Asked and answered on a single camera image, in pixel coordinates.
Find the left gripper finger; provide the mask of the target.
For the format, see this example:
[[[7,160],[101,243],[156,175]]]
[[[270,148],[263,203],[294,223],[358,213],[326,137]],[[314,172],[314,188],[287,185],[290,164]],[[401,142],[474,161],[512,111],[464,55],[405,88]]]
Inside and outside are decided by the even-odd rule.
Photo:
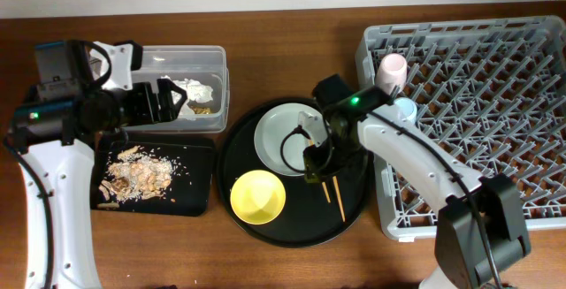
[[[161,102],[159,111],[160,122],[171,122],[178,118],[182,103]]]
[[[158,98],[164,103],[184,103],[187,100],[186,90],[170,79],[158,79],[157,87]]]

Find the brown gold snack wrapper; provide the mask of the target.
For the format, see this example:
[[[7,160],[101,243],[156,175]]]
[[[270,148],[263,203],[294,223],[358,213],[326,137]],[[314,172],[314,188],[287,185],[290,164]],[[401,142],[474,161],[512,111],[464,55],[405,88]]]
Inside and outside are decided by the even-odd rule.
[[[192,106],[191,110],[194,112],[194,114],[196,115],[209,115],[212,113],[211,108],[209,107],[196,107],[196,106]]]

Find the white tissue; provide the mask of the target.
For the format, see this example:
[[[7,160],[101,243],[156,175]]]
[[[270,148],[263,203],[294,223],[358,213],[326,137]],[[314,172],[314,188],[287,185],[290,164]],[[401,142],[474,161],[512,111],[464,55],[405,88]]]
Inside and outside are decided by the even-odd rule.
[[[187,100],[182,104],[178,118],[191,119],[194,115],[196,115],[191,110],[192,106],[209,107],[212,111],[213,88],[211,86],[203,85],[198,80],[190,79],[173,80],[173,82],[178,86],[183,87],[187,93]]]

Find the wooden chopstick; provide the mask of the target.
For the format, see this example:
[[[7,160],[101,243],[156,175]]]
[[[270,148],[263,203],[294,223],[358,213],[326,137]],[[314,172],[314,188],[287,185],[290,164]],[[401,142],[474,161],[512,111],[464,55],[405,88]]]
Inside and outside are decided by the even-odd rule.
[[[343,206],[343,202],[342,202],[342,198],[341,198],[340,185],[339,185],[337,176],[333,176],[333,187],[334,187],[334,191],[335,191],[338,206],[339,206],[341,220],[342,220],[343,223],[345,223],[346,222],[346,215],[345,215],[345,210],[344,210],[344,206]]]
[[[327,184],[325,182],[322,182],[322,187],[323,187],[323,190],[324,190],[324,193],[325,193],[325,198],[326,198],[327,202],[332,203],[331,196],[330,196],[330,193],[328,191]]]

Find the grey plate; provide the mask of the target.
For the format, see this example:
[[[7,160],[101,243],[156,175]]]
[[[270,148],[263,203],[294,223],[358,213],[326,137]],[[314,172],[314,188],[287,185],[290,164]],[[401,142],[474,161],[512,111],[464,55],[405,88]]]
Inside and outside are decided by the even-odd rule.
[[[280,155],[281,143],[298,126],[298,115],[301,111],[320,114],[318,110],[306,104],[283,103],[265,112],[256,126],[254,133],[256,153],[265,166],[280,175],[301,176],[300,172],[286,166]],[[302,152],[312,144],[314,143],[304,135],[294,134],[284,144],[286,161],[296,170],[304,171]]]

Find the food scraps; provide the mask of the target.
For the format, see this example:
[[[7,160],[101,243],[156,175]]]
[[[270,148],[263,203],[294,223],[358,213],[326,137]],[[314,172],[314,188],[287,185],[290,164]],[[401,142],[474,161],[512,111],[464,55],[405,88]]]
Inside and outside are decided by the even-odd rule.
[[[103,176],[98,184],[103,205],[114,209],[128,202],[136,204],[148,200],[171,197],[175,179],[188,178],[189,169],[179,155],[167,152],[172,145],[152,146],[135,143],[131,148],[110,152],[103,164]]]

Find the blue cup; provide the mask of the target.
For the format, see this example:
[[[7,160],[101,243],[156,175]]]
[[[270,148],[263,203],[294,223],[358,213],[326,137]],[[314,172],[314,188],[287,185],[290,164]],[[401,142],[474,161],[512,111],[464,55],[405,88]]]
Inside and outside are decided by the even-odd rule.
[[[406,97],[399,97],[394,100],[394,105],[400,109],[402,115],[413,125],[417,122],[417,105],[414,101]]]

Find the pink cup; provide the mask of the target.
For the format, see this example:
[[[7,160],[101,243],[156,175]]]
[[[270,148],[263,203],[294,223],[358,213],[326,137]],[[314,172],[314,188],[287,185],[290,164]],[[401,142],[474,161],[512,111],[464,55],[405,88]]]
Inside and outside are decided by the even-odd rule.
[[[391,95],[397,87],[403,90],[407,80],[408,63],[403,55],[391,53],[384,56],[379,64],[375,85]]]

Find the yellow bowl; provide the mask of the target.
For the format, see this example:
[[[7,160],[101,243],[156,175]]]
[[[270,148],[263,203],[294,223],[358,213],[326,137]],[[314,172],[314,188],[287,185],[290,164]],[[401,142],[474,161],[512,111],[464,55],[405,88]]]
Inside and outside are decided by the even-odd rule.
[[[247,224],[273,221],[283,211],[287,200],[282,181],[272,172],[253,170],[237,178],[230,190],[233,213]]]

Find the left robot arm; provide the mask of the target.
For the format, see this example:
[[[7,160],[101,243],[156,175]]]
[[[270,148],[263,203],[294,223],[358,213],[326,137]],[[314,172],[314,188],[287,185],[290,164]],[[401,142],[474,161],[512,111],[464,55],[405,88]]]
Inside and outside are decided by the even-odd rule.
[[[173,121],[186,92],[134,83],[143,47],[64,40],[34,49],[40,81],[14,111],[3,144],[27,194],[27,288],[98,288],[90,184],[99,132]]]

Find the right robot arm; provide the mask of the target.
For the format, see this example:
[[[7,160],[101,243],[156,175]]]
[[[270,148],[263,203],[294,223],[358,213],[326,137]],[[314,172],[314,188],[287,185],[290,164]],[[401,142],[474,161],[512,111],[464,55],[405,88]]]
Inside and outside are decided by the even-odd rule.
[[[379,87],[353,92],[339,75],[312,91],[320,122],[304,125],[314,141],[303,151],[304,177],[336,176],[357,153],[373,154],[398,171],[438,219],[437,268],[423,288],[504,286],[501,273],[532,249],[513,180],[488,177],[451,156],[407,120]]]

